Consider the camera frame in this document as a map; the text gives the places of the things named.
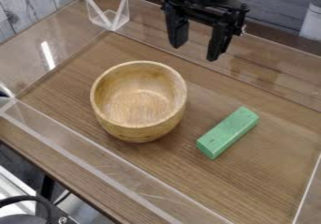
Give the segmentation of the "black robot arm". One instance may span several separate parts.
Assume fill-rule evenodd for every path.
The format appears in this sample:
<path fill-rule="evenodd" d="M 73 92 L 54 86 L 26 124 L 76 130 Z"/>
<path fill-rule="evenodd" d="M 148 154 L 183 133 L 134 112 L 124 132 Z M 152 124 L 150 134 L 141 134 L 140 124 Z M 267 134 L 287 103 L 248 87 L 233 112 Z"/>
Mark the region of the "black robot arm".
<path fill-rule="evenodd" d="M 191 37 L 191 20 L 212 27 L 208 60 L 227 52 L 232 38 L 245 31 L 249 5 L 239 0 L 164 0 L 162 10 L 172 46 L 181 48 Z"/>

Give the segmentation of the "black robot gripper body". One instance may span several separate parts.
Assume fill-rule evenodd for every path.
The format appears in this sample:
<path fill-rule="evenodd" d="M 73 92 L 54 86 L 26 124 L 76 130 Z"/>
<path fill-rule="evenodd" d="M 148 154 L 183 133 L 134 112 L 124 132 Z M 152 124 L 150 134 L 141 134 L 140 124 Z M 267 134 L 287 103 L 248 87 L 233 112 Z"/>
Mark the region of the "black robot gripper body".
<path fill-rule="evenodd" d="M 233 35 L 241 36 L 245 31 L 245 19 L 251 7 L 240 0 L 164 0 L 162 9 L 174 6 L 184 10 L 189 20 L 205 25 L 227 23 Z"/>

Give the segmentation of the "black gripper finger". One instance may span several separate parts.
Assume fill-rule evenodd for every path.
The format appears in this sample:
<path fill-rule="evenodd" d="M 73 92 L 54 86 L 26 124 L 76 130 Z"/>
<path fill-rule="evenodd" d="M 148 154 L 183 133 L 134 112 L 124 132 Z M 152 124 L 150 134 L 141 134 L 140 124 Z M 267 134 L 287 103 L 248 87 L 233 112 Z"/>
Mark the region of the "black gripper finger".
<path fill-rule="evenodd" d="M 174 6 L 166 6 L 165 13 L 170 44 L 178 49 L 189 40 L 189 18 L 184 10 Z"/>
<path fill-rule="evenodd" d="M 216 61 L 227 52 L 232 42 L 232 30 L 227 23 L 219 22 L 213 25 L 212 37 L 208 50 L 208 60 Z"/>

